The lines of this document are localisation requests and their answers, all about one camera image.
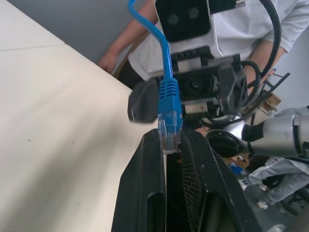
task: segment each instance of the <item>hand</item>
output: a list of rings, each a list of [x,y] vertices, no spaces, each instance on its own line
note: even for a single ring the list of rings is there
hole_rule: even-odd
[[[101,59],[97,62],[97,65],[106,72],[112,73],[112,71],[116,67],[118,56],[118,53],[112,50],[108,50],[104,54],[104,56],[102,56]]]

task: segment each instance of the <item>screw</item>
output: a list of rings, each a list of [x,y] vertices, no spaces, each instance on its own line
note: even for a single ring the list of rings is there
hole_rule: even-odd
[[[176,14],[171,14],[169,16],[169,24],[175,25],[178,23],[178,16]]]
[[[196,19],[199,15],[199,10],[197,7],[193,7],[189,10],[189,16],[191,19]]]

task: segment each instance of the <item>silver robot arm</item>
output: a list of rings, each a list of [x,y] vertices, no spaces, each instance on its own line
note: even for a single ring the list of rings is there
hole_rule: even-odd
[[[281,116],[256,126],[244,121],[211,130],[207,138],[222,157],[251,153],[286,158],[309,158],[309,114]]]

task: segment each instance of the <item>white shirt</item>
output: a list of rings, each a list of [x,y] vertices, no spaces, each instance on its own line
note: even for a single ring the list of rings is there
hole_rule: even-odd
[[[281,44],[289,52],[295,40],[309,25],[309,0],[272,0],[281,19]],[[240,54],[247,59],[259,39],[273,42],[271,20],[259,0],[246,0],[246,6],[213,15],[218,47],[224,56]],[[159,42],[149,35],[129,55],[132,68],[144,79],[163,69]]]

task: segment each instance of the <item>person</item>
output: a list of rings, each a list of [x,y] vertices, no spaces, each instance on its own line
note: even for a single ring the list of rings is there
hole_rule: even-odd
[[[283,110],[281,113],[275,115],[275,117],[303,114],[309,114],[309,106]],[[266,191],[267,187],[261,183],[262,180],[267,177],[283,174],[285,176],[280,184],[257,202],[259,208],[267,209],[268,205],[273,205],[285,199],[287,196],[309,184],[309,165],[285,158],[270,158],[263,167],[256,169],[248,177],[240,180],[239,183],[243,190],[248,186],[259,184],[260,189]]]
[[[147,0],[139,13],[162,31],[154,1]],[[275,65],[285,52],[291,50],[295,40],[309,25],[309,1],[273,0],[273,3],[281,19],[282,29],[280,48],[273,63]],[[248,58],[253,60],[261,70],[266,66],[273,47],[274,32],[270,18],[258,0],[246,1],[245,7],[213,14],[213,19],[221,54],[224,56],[240,54],[242,60]],[[119,54],[146,33],[147,30],[141,24],[132,20],[101,57],[98,65],[111,73],[116,66]],[[133,88],[137,83],[148,80],[153,73],[162,69],[160,44],[152,35],[149,35],[128,56],[128,61],[121,69],[118,79],[129,88]],[[245,69],[247,82],[250,83],[255,79],[254,70],[248,66]]]

